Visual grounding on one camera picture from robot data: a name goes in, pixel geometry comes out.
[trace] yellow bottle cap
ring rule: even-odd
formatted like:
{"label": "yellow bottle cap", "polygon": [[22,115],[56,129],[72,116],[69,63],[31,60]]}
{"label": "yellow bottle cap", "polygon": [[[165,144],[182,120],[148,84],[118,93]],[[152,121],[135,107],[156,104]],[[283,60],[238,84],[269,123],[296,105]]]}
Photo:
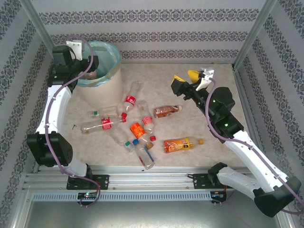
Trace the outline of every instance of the yellow bottle cap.
{"label": "yellow bottle cap", "polygon": [[147,150],[151,149],[153,147],[153,143],[149,143],[148,145],[146,145]]}

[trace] bottle label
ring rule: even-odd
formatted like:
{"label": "bottle label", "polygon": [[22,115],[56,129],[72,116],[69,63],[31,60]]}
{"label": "bottle label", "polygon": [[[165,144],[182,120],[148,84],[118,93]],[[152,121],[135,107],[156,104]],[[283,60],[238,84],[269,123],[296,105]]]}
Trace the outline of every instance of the bottle label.
{"label": "bottle label", "polygon": [[102,119],[101,124],[102,124],[104,130],[109,130],[112,127],[109,117]]}
{"label": "bottle label", "polygon": [[143,134],[146,134],[145,130],[140,126],[139,123],[135,123],[130,127],[131,132],[134,134],[134,136],[138,139]]}
{"label": "bottle label", "polygon": [[135,102],[136,102],[136,98],[133,97],[133,96],[126,96],[126,98],[125,98],[124,101],[125,101],[125,102],[129,102],[129,103],[131,103],[131,104],[134,106],[134,104],[135,104]]}
{"label": "bottle label", "polygon": [[142,119],[142,123],[143,123],[143,125],[152,124],[153,119],[151,116],[148,116],[148,117]]}
{"label": "bottle label", "polygon": [[190,144],[188,138],[164,141],[165,153],[171,153],[175,151],[182,151],[189,149],[190,149]]}

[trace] bottle cap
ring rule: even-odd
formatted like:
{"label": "bottle cap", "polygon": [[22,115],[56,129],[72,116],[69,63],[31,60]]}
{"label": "bottle cap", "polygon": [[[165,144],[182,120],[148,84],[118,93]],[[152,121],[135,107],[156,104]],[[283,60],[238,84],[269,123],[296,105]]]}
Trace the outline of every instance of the bottle cap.
{"label": "bottle cap", "polygon": [[151,149],[153,147],[153,143],[149,143],[148,145],[146,145],[147,150]]}
{"label": "bottle cap", "polygon": [[134,144],[134,146],[137,145],[137,144],[139,144],[138,139],[134,139],[134,140],[133,140],[133,144]]}

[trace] wall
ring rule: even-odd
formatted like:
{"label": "wall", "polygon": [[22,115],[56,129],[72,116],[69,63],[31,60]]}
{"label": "wall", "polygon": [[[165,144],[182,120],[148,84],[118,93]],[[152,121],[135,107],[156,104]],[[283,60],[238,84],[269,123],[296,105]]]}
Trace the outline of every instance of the wall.
{"label": "wall", "polygon": [[265,0],[33,0],[55,44],[114,43],[125,63],[233,63]]}
{"label": "wall", "polygon": [[24,174],[34,158],[26,135],[35,132],[47,96],[51,62],[17,0],[0,0],[0,228],[11,219]]}
{"label": "wall", "polygon": [[[264,151],[304,191],[304,1],[279,0],[239,74]],[[293,210],[300,210],[292,202]],[[294,216],[304,227],[304,216]]]}

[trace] patterned wallpaper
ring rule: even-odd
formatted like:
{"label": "patterned wallpaper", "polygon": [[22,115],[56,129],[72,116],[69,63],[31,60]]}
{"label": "patterned wallpaper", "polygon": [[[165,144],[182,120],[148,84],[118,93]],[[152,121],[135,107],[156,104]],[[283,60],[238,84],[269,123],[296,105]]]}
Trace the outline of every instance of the patterned wallpaper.
{"label": "patterned wallpaper", "polygon": [[55,44],[115,44],[125,63],[233,63],[265,0],[32,1]]}
{"label": "patterned wallpaper", "polygon": [[[279,0],[239,69],[241,80],[268,158],[304,191],[304,6]],[[292,202],[293,210],[300,205]],[[304,227],[304,216],[293,216]]]}
{"label": "patterned wallpaper", "polygon": [[16,206],[34,158],[26,135],[35,132],[47,97],[47,48],[17,0],[0,0],[0,228]]}

